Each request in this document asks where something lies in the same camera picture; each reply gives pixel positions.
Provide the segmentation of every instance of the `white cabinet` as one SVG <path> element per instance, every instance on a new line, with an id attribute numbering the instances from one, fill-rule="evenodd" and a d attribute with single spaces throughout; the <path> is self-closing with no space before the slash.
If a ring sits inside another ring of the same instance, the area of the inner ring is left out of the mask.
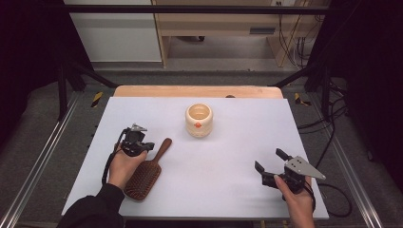
<path id="1" fill-rule="evenodd" d="M 149 0 L 65 0 L 80 5 L 151 5 Z M 91 62 L 161 62 L 151 13 L 71 13 Z"/>

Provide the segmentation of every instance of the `floor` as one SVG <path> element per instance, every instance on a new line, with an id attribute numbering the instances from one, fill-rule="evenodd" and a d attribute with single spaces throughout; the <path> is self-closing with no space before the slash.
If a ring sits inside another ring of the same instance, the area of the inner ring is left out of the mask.
<path id="1" fill-rule="evenodd" d="M 206 37 L 204 42 L 199 42 L 196 37 L 177 37 L 171 41 L 166 68 L 157 65 L 135 68 L 97 65 L 97 70 L 118 84 L 268 86 L 290 76 L 297 71 L 297 67 L 287 65 L 278 68 L 264 38 Z M 305 92 L 305 80 L 301 78 L 282 89 L 298 126 L 320 119 L 317 111 L 320 96 Z M 334 78 L 333 81 L 340 87 L 345 86 L 342 79 Z M 68 93 L 70 100 L 75 101 L 75 108 L 69 114 L 66 125 L 58 125 L 60 123 L 56 121 L 56 84 L 31 93 L 29 106 L 19 125 L 11 133 L 9 142 L 1 148 L 2 222 L 15 203 L 21 203 L 13 210 L 14 218 L 18 220 L 17 227 L 55 227 L 60 219 L 69 189 L 85 158 L 87 147 L 91 144 L 91 135 L 95 133 L 101 120 L 107 97 L 113 94 L 113 89 L 99 85 L 89 78 L 86 78 L 86 82 L 84 92 Z M 91 107 L 94 95 L 99 91 L 104 92 L 103 98 L 97 107 Z M 302 103 L 296 102 L 296 93 Z M 332 93 L 332 101 L 338 96 L 339 94 Z M 305 151 L 312 162 L 318 161 L 329 141 L 331 127 L 321 129 L 324 126 L 326 123 L 316 128 L 300 130 Z M 53 129 L 57 127 L 62 130 L 60 138 L 52 138 L 52 142 L 48 142 Z M 368 161 L 366 147 L 353 120 L 348 115 L 341 115 L 336 119 L 335 130 L 336 137 L 322 161 L 320 171 L 328 177 L 324 183 L 343 190 L 352 202 L 353 211 L 345 218 L 331 216 L 328 220 L 320 220 L 317 227 L 403 227 L 403 218 L 400 215 L 403 210 L 402 194 L 381 163 Z M 340 158 L 340 154 L 348 158 L 347 163 Z M 35 168 L 38 167 L 38 158 L 45 161 L 43 169 Z M 353 168 L 356 179 L 346 174 L 346 165 Z M 27 178 L 30 184 L 24 184 Z M 348 211 L 348 201 L 340 192 L 326 186 L 321 187 L 321 191 L 329 211 L 335 214 Z M 379 223 L 371 225 L 371 221 L 377 219 Z M 284 222 L 289 223 L 287 220 L 267 220 L 264 226 L 285 227 Z M 212 226 L 239 225 L 261 226 L 260 221 L 215 223 Z"/>

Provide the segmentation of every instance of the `gray floor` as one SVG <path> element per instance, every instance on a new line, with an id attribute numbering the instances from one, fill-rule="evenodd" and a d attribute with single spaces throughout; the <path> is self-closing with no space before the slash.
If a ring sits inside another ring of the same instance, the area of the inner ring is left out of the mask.
<path id="1" fill-rule="evenodd" d="M 206 37 L 203 43 L 195 39 L 179 37 L 172 41 L 167 68 L 158 66 L 137 67 L 136 70 L 100 68 L 99 72 L 116 83 L 129 85 L 267 86 L 297 70 L 294 66 L 277 68 L 264 38 Z M 342 80 L 334 80 L 338 85 L 344 86 Z M 51 227 L 60 219 L 67 193 L 85 158 L 87 146 L 92 140 L 91 135 L 95 133 L 96 125 L 101 120 L 107 97 L 113 94 L 113 89 L 99 85 L 88 78 L 86 81 L 88 86 L 84 92 L 71 95 L 77 95 L 77 106 L 20 215 L 20 225 L 23 222 L 41 222 L 40 226 L 45 227 L 45 224 L 49 224 Z M 296 92 L 302 101 L 315 101 L 317 95 L 305 93 L 303 83 L 304 79 L 300 79 L 282 89 L 297 125 L 312 123 L 320 118 L 314 105 L 295 103 Z M 98 91 L 103 91 L 104 95 L 97 107 L 90 107 Z M 17 196 L 56 125 L 57 96 L 56 84 L 32 92 L 26 112 L 11 133 L 9 142 L 2 148 L 1 215 L 5 215 Z M 337 95 L 332 94 L 332 100 L 335 98 Z M 315 163 L 328 141 L 326 131 L 320 130 L 300 136 L 309 160 Z M 403 227 L 403 218 L 400 216 L 403 210 L 402 194 L 394 186 L 381 163 L 368 161 L 366 147 L 362 144 L 349 117 L 341 116 L 336 120 L 336 138 L 362 182 L 383 226 Z M 337 162 L 334 147 L 330 147 L 319 169 L 327 176 L 326 183 L 342 189 L 353 201 L 353 212 L 347 218 L 331 217 L 328 220 L 318 221 L 317 227 L 367 227 L 359 203 L 355 202 L 354 194 Z M 328 210 L 338 214 L 346 212 L 348 207 L 343 196 L 325 187 L 321 190 Z M 266 227 L 283 227 L 283 221 L 267 221 Z"/>

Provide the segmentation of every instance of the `black curtain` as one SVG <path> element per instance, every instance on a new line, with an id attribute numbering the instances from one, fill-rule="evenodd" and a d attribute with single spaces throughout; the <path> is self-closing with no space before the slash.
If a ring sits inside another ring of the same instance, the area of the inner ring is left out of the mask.
<path id="1" fill-rule="evenodd" d="M 64 4 L 0 0 L 0 144 L 18 123 L 31 91 L 57 81 L 60 64 L 74 59 L 93 70 L 69 14 L 45 10 L 49 3 Z"/>
<path id="2" fill-rule="evenodd" d="M 357 1 L 333 1 L 350 4 Z M 324 48 L 340 22 L 323 24 L 314 49 Z M 331 77 L 345 78 L 346 102 L 370 153 L 403 191 L 403 1 L 363 0 L 341 30 L 327 59 Z M 315 61 L 317 52 L 311 56 Z"/>

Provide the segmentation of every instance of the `brush handle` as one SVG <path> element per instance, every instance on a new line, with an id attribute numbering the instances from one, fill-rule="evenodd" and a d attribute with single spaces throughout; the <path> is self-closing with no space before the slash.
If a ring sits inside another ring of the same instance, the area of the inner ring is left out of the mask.
<path id="1" fill-rule="evenodd" d="M 172 143 L 172 140 L 169 138 L 166 138 L 165 140 L 163 140 L 163 144 L 161 144 L 161 147 L 158 150 L 157 155 L 155 156 L 155 158 L 152 161 L 158 162 L 158 160 L 163 156 L 163 153 L 165 153 L 165 151 L 169 148 L 171 143 Z"/>

